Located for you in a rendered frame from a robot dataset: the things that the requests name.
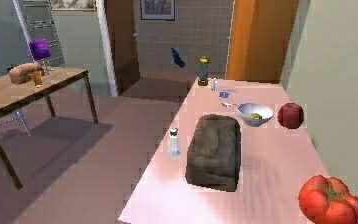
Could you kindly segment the framed pale picture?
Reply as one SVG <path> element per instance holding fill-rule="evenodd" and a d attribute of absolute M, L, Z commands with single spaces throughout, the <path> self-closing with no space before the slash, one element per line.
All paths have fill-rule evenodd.
<path fill-rule="evenodd" d="M 54 11 L 95 11 L 96 0 L 49 0 Z"/>

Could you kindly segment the light brown bread loaf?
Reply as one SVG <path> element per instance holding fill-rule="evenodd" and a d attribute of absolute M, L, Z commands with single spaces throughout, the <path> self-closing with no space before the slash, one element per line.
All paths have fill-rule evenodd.
<path fill-rule="evenodd" d="M 13 84 L 22 84 L 29 81 L 30 73 L 41 69 L 38 62 L 24 63 L 10 69 L 8 75 Z"/>

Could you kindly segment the blue cloth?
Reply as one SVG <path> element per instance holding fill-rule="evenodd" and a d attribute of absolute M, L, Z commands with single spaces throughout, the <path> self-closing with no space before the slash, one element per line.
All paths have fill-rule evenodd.
<path fill-rule="evenodd" d="M 173 61 L 176 65 L 178 65 L 181 68 L 185 67 L 185 62 L 181 59 L 179 53 L 177 52 L 177 50 L 175 48 L 171 49 L 172 52 L 172 57 L 173 57 Z"/>

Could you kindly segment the framed colourful picture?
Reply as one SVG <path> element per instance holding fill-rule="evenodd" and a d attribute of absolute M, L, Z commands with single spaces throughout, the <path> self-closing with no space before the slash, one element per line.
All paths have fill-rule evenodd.
<path fill-rule="evenodd" d="M 142 20 L 175 20 L 175 0 L 140 0 Z"/>

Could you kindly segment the brown wooden table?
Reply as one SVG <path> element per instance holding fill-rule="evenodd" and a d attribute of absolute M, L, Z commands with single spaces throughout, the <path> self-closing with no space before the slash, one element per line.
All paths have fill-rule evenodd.
<path fill-rule="evenodd" d="M 12 84 L 8 76 L 0 77 L 0 118 L 21 109 L 39 99 L 45 98 L 50 114 L 55 116 L 54 107 L 50 98 L 50 94 L 60 89 L 67 87 L 79 80 L 83 80 L 86 87 L 86 93 L 91 109 L 93 122 L 98 123 L 97 112 L 91 91 L 89 81 L 89 71 L 81 68 L 63 68 L 54 67 L 49 75 L 43 77 L 43 86 L 36 88 L 30 82 L 24 84 Z M 12 167 L 2 145 L 0 144 L 0 161 L 8 174 L 12 184 L 17 190 L 20 190 L 23 185 Z"/>

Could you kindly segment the red tomato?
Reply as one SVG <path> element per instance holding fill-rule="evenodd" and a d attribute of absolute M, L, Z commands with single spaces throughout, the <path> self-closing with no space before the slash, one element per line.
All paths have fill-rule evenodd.
<path fill-rule="evenodd" d="M 298 200 L 300 210 L 314 224 L 358 224 L 358 197 L 336 177 L 311 177 Z"/>

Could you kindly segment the brown room door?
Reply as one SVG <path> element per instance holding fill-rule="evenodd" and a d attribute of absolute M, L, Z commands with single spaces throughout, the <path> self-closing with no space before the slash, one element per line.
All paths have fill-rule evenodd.
<path fill-rule="evenodd" d="M 118 94 L 140 79 L 133 0 L 104 0 Z"/>

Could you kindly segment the orange wooden door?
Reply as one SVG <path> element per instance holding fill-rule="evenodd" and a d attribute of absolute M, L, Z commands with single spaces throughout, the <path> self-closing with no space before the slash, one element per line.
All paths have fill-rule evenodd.
<path fill-rule="evenodd" d="M 299 0 L 234 0 L 228 80 L 278 84 Z"/>

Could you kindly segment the orange cup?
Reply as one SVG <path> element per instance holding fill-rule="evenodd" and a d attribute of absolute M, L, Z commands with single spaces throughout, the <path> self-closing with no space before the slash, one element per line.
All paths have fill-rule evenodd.
<path fill-rule="evenodd" d="M 43 86 L 41 70 L 34 71 L 31 75 L 31 78 L 36 88 L 41 88 Z"/>

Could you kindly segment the grey bowl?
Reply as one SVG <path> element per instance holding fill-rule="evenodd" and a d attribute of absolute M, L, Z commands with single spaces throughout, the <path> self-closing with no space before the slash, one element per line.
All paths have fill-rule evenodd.
<path fill-rule="evenodd" d="M 237 107 L 238 114 L 250 127 L 259 127 L 272 119 L 274 112 L 264 104 L 244 103 Z"/>

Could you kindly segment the dark red apple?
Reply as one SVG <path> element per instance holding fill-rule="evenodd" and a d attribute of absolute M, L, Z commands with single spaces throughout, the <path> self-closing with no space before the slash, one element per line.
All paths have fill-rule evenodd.
<path fill-rule="evenodd" d="M 298 129 L 304 122 L 303 108 L 296 103 L 286 103 L 280 108 L 277 119 L 283 127 Z"/>

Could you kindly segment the pink table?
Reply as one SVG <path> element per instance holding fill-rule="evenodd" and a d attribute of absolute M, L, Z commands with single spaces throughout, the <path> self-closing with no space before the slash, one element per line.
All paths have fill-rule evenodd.
<path fill-rule="evenodd" d="M 237 118 L 230 103 L 255 102 L 273 111 L 289 101 L 279 85 L 219 80 L 215 90 L 193 85 L 173 127 L 179 129 L 181 154 L 167 153 L 163 139 L 119 219 L 129 224 L 312 224 L 300 212 L 299 189 L 316 174 L 327 173 L 302 128 L 286 130 L 276 119 L 252 128 L 240 125 L 242 159 L 235 192 L 189 185 L 187 149 L 198 120 L 206 114 Z"/>

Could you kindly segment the clear salt shaker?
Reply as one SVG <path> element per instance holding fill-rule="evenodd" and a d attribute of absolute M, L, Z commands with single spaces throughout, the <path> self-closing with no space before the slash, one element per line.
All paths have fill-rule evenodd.
<path fill-rule="evenodd" d="M 180 154 L 178 129 L 172 128 L 169 130 L 168 153 L 171 156 L 178 156 Z"/>

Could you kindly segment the grey metal chair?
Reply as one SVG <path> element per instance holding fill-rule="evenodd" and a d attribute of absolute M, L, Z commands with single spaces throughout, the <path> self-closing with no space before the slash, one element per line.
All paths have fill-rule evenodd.
<path fill-rule="evenodd" d="M 8 124 L 10 122 L 15 122 L 18 128 L 23 128 L 28 136 L 31 135 L 30 129 L 27 124 L 27 120 L 24 116 L 24 113 L 21 109 L 18 109 L 12 112 L 10 115 L 6 115 L 2 121 L 0 121 L 0 126 Z"/>

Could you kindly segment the dark brown bread loaf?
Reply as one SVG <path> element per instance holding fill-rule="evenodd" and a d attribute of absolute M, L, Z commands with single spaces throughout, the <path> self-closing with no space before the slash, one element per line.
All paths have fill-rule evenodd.
<path fill-rule="evenodd" d="M 187 150 L 186 181 L 196 186 L 235 192 L 240 167 L 238 121 L 216 114 L 202 116 Z"/>

